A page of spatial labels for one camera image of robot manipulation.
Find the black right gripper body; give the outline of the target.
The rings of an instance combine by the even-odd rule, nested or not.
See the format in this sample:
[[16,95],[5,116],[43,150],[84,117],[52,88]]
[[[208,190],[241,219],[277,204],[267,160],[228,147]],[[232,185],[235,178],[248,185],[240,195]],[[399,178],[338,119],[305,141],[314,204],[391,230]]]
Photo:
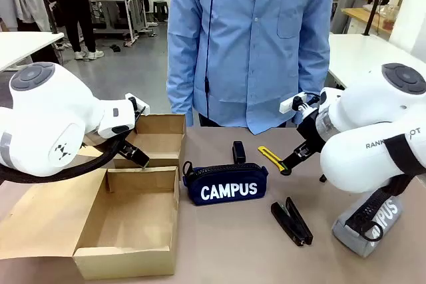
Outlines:
[[318,110],[314,110],[311,114],[307,115],[301,124],[298,125],[297,131],[305,139],[304,143],[299,145],[300,150],[307,152],[321,152],[325,145],[325,140],[320,136],[316,128],[316,119],[318,117]]

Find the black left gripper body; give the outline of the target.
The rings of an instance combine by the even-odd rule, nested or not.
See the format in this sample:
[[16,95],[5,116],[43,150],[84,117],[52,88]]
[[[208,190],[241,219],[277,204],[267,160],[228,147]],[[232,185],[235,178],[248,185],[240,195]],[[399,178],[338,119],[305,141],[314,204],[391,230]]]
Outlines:
[[120,143],[118,147],[118,154],[133,162],[138,162],[140,160],[140,150],[126,140],[123,140]]

